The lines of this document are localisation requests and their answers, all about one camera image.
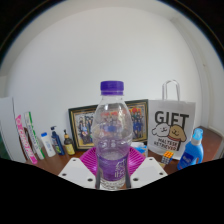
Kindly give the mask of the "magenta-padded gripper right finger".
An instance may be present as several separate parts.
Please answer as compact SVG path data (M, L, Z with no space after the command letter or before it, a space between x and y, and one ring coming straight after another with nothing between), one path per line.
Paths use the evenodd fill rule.
M140 188L166 176L154 157L145 157L135 148L130 148L125 177L127 189Z

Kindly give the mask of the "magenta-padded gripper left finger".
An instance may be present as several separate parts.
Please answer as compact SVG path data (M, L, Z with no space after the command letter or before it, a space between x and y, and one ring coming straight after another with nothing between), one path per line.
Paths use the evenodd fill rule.
M97 157L94 148L87 150L80 158L71 158L59 173L64 178L84 188L95 188Z

